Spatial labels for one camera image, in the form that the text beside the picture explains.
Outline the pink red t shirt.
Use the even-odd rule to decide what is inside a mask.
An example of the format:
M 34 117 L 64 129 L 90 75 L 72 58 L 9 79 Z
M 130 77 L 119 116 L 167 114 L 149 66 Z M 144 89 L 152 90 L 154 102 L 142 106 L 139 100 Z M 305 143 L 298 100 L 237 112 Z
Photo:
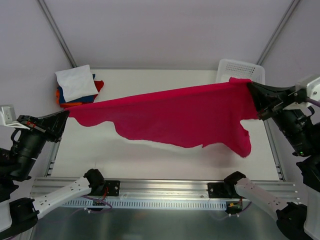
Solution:
M 258 117 L 249 79 L 128 96 L 69 108 L 84 127 L 112 122 L 132 141 L 144 140 L 183 148 L 222 143 L 240 157 L 252 150 L 243 120 Z

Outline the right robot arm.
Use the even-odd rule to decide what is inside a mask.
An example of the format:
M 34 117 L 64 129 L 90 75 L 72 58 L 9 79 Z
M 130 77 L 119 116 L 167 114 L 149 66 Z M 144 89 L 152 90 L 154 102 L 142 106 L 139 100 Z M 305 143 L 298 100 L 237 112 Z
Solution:
M 259 83 L 247 85 L 260 120 L 271 119 L 287 139 L 297 157 L 289 163 L 281 153 L 280 168 L 287 180 L 303 188 L 306 204 L 283 200 L 254 184 L 236 171 L 224 179 L 224 193 L 244 197 L 269 214 L 289 240 L 320 238 L 320 124 L 312 122 L 314 107 L 320 105 L 320 86 L 311 84 L 272 87 Z

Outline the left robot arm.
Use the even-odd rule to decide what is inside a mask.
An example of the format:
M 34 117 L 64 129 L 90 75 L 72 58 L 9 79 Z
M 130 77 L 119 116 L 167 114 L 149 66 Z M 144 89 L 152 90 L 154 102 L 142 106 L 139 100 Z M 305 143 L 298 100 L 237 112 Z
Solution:
M 69 111 L 42 117 L 16 116 L 12 105 L 0 107 L 0 124 L 14 128 L 9 150 L 0 150 L 0 238 L 9 240 L 33 228 L 39 219 L 69 200 L 104 191 L 105 179 L 98 169 L 88 170 L 70 185 L 40 197 L 11 200 L 16 182 L 31 179 L 30 172 L 47 142 L 62 139 Z

